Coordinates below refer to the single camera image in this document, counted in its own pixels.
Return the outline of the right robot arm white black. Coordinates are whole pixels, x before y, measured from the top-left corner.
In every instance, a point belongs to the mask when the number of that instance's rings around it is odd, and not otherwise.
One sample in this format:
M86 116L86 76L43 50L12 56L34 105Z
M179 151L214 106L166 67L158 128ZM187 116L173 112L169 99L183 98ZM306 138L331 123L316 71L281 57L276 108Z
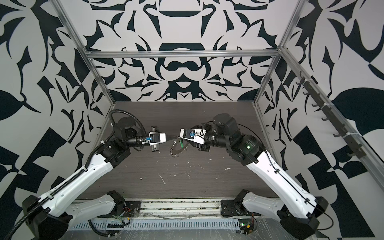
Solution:
M278 196L276 199L241 191L236 200L248 213L259 214L280 222L298 240L313 236L318 230L318 217L329 205L323 197L315 197L297 184L273 159L263 143L255 136L244 134L229 114L219 114L212 125L194 126L180 131L180 137L199 151L211 147L225 149L235 161L260 177Z

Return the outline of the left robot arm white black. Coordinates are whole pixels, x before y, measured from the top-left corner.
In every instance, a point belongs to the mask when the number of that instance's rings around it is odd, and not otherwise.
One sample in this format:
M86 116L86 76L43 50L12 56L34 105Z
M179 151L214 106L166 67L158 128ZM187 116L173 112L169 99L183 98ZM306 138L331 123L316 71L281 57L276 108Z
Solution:
M25 222L36 240L58 240L69 228L84 221L122 215L125 199L116 191L81 204L75 204L74 200L122 163L132 148L137 151L145 146L156 148L176 138L160 133L156 126L147 132L132 114L118 122L111 119L111 124L111 135L92 150L84 166L40 197L29 196L23 201Z

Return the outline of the small electronics board green led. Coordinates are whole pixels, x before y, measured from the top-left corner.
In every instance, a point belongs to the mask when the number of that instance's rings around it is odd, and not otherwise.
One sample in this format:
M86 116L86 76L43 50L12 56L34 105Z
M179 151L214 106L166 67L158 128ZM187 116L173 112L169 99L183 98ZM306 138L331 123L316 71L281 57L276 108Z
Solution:
M256 219L252 219L249 223L240 223L239 233L243 235L249 235L253 233L258 227Z

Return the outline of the aluminium front rail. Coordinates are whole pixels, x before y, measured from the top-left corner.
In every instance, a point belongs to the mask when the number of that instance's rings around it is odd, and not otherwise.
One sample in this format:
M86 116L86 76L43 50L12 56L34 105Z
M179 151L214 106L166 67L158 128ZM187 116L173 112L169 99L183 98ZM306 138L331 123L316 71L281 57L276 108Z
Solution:
M251 213L258 213L277 221L284 219L307 220L314 210L314 207L307 199L293 198L284 202L277 198L257 196L251 192L241 192L234 201L241 203ZM92 201L71 204L65 209L65 212L73 217L70 223L74 225L75 223L82 223L98 216L109 214L117 204L124 203L125 199L116 193L112 193ZM155 218L166 216L176 216L177 218L186 216L191 218L195 216L221 215L221 201L173 200L165 203L154 202L144 206L147 207L145 213Z

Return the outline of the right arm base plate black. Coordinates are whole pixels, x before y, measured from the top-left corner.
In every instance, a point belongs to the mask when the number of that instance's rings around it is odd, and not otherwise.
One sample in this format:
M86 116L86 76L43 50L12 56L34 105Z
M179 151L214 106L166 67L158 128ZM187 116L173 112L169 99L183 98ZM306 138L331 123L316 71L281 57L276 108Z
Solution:
M240 217L240 216L254 216L258 217L261 214L251 213L245 207L234 200L221 200L221 216L224 218Z

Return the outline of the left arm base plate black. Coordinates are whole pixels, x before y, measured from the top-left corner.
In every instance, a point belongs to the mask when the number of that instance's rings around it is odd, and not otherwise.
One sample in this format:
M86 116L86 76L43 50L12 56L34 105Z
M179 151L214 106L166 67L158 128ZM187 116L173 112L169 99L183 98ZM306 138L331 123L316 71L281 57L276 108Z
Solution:
M117 204L111 213L98 216L98 218L131 218L137 216L141 211L141 201L125 201L124 204Z

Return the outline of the grey wall hook rack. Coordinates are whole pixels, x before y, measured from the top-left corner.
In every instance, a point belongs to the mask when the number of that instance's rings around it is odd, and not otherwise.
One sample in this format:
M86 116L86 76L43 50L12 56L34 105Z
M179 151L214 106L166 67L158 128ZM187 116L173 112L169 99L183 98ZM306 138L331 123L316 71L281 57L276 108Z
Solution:
M307 79L300 73L300 81L297 84L303 86L306 90L304 95L310 96L315 101L312 107L323 112L325 117L322 118L322 121L329 121L333 125L337 131L333 136L335 138L342 138L347 146L349 146L352 152L348 153L348 156L355 156L359 159L365 157L367 153L363 149L362 141L359 140L359 134L347 125L347 120L336 106L331 103L328 97L325 96L315 80Z

